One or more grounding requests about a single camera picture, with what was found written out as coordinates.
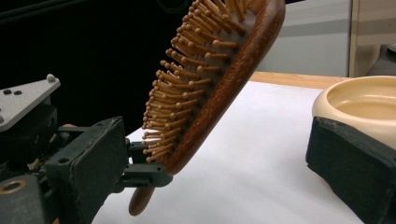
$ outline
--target hairbrush head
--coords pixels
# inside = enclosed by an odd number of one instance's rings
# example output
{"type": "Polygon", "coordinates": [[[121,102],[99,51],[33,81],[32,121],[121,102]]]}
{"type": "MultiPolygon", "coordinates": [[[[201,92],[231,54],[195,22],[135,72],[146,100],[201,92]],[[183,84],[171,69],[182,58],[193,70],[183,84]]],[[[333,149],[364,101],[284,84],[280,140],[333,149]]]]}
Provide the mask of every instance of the hairbrush head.
{"type": "MultiPolygon", "coordinates": [[[[284,0],[192,2],[149,93],[147,162],[162,163],[169,175],[183,169],[272,47],[284,17],[284,0]]],[[[153,190],[136,189],[131,215],[153,190]]]]}

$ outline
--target bristle pad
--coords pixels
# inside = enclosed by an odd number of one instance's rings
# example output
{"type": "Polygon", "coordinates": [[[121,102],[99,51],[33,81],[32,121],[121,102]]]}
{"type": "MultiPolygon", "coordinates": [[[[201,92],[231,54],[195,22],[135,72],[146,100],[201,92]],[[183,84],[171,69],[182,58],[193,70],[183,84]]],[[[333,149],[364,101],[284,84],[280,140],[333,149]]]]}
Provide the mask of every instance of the bristle pad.
{"type": "Polygon", "coordinates": [[[196,0],[177,29],[149,93],[143,139],[147,162],[172,156],[201,106],[227,72],[255,21],[246,1],[196,0]]]}

